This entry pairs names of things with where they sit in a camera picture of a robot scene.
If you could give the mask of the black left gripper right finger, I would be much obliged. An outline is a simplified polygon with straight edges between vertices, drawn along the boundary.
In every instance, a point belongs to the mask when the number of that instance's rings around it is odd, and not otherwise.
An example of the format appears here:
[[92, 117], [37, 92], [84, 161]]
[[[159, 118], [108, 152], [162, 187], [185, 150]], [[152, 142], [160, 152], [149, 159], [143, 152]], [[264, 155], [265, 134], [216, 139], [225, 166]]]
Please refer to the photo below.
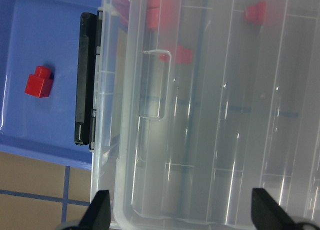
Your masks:
[[252, 189], [251, 220], [256, 229], [299, 229], [264, 188]]

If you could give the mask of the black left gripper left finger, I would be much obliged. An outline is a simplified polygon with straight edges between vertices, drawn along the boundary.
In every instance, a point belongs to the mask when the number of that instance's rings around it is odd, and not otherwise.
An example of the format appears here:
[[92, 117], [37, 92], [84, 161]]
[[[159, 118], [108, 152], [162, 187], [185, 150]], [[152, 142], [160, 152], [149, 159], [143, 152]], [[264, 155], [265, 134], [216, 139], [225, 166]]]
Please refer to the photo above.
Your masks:
[[88, 209], [80, 220], [78, 229], [109, 229], [111, 224], [111, 201], [109, 190], [96, 192]]

